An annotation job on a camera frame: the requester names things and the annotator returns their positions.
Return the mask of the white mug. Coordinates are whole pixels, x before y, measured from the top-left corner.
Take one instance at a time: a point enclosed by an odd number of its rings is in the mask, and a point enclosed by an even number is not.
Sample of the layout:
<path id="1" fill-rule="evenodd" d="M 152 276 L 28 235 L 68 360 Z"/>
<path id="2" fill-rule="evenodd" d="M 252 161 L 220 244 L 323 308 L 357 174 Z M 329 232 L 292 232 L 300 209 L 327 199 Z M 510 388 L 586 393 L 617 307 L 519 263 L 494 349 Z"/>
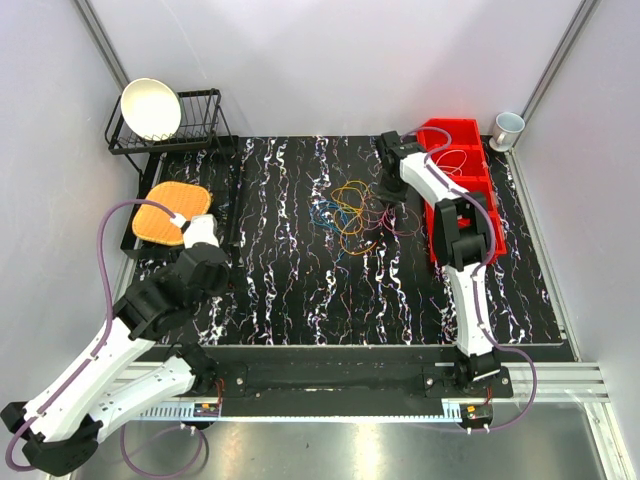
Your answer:
<path id="1" fill-rule="evenodd" d="M 525 126 L 525 120 L 516 113 L 502 112 L 498 114 L 489 139 L 489 146 L 497 152 L 510 150 Z"/>

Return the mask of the white bowl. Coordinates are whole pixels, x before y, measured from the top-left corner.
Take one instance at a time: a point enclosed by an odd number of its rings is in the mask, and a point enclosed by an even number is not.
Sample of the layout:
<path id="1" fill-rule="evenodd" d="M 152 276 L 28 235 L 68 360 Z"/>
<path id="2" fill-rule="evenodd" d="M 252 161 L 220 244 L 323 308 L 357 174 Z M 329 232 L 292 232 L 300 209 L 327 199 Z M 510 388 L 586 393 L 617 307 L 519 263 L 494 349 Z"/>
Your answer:
<path id="1" fill-rule="evenodd" d="M 168 140 L 177 133 L 182 120 L 177 94 L 151 78 L 131 81 L 122 92 L 120 109 L 128 127 L 147 141 Z"/>

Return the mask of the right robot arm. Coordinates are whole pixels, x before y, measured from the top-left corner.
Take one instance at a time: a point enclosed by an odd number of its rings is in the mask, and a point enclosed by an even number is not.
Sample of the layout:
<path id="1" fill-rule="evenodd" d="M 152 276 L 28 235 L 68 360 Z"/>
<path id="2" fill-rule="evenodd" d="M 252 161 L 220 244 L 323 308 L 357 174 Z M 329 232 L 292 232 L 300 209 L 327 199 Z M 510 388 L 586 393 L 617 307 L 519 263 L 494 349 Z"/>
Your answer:
<path id="1" fill-rule="evenodd" d="M 433 210 L 431 249 L 449 279 L 456 313 L 454 384 L 463 395 L 476 396 L 491 387 L 501 369 L 485 288 L 496 248 L 487 198 L 456 183 L 420 143 L 405 142 L 395 131 L 381 134 L 376 149 L 382 165 L 380 200 L 404 202 L 413 188 Z"/>

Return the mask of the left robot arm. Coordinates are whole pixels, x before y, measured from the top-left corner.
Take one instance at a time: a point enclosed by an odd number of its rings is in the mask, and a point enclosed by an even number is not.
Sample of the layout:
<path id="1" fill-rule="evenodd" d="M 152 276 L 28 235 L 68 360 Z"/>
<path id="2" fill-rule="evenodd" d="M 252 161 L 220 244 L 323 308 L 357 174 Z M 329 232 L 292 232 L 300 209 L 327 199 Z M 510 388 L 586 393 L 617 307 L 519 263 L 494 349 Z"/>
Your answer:
<path id="1" fill-rule="evenodd" d="M 27 460 L 19 465 L 8 451 L 11 469 L 65 476 L 149 408 L 174 396 L 219 389 L 216 362 L 198 344 L 180 346 L 155 370 L 124 387 L 113 385 L 158 340 L 190 322 L 205 297 L 227 287 L 228 257 L 219 245 L 215 217 L 175 215 L 172 221 L 184 241 L 177 259 L 130 285 L 96 338 L 41 394 L 2 410 L 2 422 L 13 435 L 10 442 L 24 443 Z"/>

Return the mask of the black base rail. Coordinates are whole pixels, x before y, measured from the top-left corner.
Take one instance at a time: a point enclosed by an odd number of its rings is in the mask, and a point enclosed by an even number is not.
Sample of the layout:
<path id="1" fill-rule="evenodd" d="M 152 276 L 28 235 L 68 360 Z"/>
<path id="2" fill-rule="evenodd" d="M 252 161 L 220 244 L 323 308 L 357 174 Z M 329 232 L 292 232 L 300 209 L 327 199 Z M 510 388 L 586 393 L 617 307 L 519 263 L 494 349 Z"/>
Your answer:
<path id="1" fill-rule="evenodd" d="M 510 373 L 461 386 L 451 346 L 208 346 L 224 380 L 222 413 L 300 421 L 441 415 L 443 400 L 514 396 Z"/>

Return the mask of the red compartment bin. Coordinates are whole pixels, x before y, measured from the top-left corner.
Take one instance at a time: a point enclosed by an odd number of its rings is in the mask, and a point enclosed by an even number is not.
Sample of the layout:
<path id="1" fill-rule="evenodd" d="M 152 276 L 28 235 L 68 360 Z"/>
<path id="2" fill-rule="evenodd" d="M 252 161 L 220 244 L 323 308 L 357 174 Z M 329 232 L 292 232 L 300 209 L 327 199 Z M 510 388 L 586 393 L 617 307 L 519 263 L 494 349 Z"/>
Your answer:
<path id="1" fill-rule="evenodd" d="M 423 127 L 444 130 L 451 137 L 447 148 L 432 155 L 435 164 L 458 185 L 470 192 L 479 191 L 485 195 L 496 234 L 495 253 L 490 261 L 490 264 L 494 264 L 507 253 L 507 247 L 477 121 L 469 118 L 431 118 Z"/>

